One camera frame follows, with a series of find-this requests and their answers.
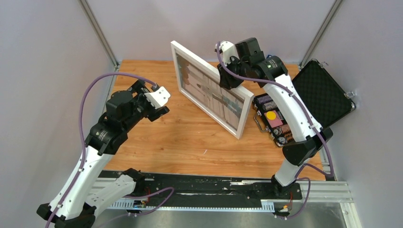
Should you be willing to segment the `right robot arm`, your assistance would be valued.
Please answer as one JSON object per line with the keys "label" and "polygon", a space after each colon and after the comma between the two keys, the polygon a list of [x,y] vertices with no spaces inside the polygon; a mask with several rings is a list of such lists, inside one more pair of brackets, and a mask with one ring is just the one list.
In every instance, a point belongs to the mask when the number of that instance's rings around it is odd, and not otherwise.
{"label": "right robot arm", "polygon": [[256,38],[236,44],[219,41],[215,46],[220,82],[225,89],[240,87],[244,81],[258,83],[273,99],[290,127],[294,141],[283,147],[285,157],[275,173],[272,194],[284,198],[308,160],[321,148],[329,151],[326,141],[333,135],[310,113],[283,61],[278,56],[266,57]]}

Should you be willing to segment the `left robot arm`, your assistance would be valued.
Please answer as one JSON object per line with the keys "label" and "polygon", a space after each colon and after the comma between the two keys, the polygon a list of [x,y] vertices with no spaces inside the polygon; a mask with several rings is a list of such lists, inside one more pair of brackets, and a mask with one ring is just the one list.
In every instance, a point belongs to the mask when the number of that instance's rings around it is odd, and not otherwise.
{"label": "left robot arm", "polygon": [[165,87],[147,88],[141,80],[127,90],[113,93],[105,112],[82,140],[81,156],[64,187],[51,202],[41,204],[37,214],[57,228],[89,228],[120,198],[141,196],[146,189],[145,177],[132,168],[97,193],[90,191],[133,127],[142,119],[155,121],[169,112],[170,96]]}

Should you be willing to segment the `light wooden picture frame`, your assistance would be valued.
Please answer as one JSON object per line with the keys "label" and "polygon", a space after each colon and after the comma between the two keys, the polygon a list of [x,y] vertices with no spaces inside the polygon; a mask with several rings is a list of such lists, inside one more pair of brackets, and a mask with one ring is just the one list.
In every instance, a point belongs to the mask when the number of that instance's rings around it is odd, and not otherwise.
{"label": "light wooden picture frame", "polygon": [[231,90],[221,88],[216,67],[177,41],[171,42],[171,49],[179,91],[240,139],[254,94],[243,86]]}

